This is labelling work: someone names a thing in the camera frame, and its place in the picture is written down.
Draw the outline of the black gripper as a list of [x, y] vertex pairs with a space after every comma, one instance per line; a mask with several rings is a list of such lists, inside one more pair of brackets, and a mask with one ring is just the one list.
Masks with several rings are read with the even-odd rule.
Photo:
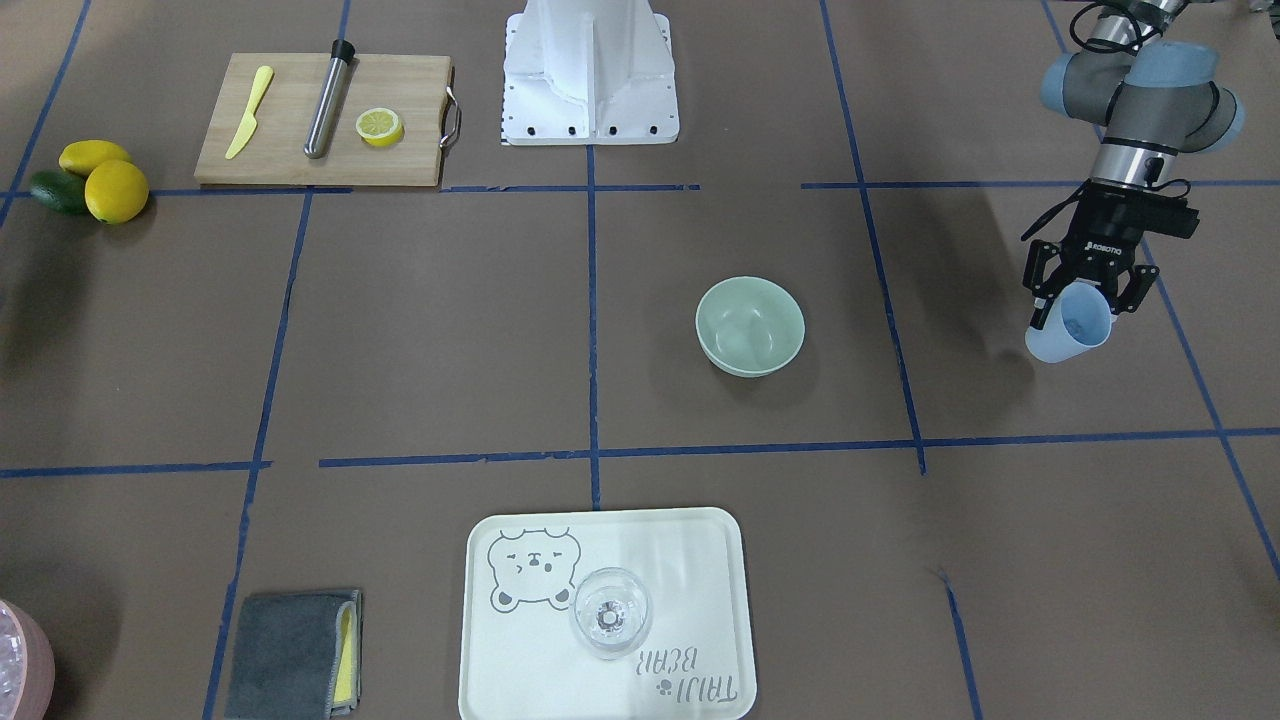
[[1138, 263], [1146, 234], [1187, 240], [1199, 222], [1184, 197], [1087, 181], [1060, 245], [1030, 241], [1021, 277], [1033, 297], [1029, 328], [1044, 329], [1062, 288], [1075, 281], [1096, 284], [1114, 316], [1134, 313], [1160, 278], [1158, 266]]

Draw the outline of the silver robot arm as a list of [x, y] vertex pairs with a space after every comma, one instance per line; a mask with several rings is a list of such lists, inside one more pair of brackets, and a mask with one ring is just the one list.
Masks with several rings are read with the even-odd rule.
[[1041, 101], [1103, 131], [1089, 176], [1024, 232], [1023, 286], [1043, 329], [1066, 288], [1094, 286], [1112, 314], [1134, 313], [1158, 278], [1137, 250], [1149, 233], [1187, 240], [1199, 213], [1167, 187], [1183, 154], [1225, 149], [1243, 131], [1245, 105], [1216, 79], [1219, 54], [1171, 41], [1183, 1], [1091, 1], [1098, 17], [1076, 51], [1044, 73]]

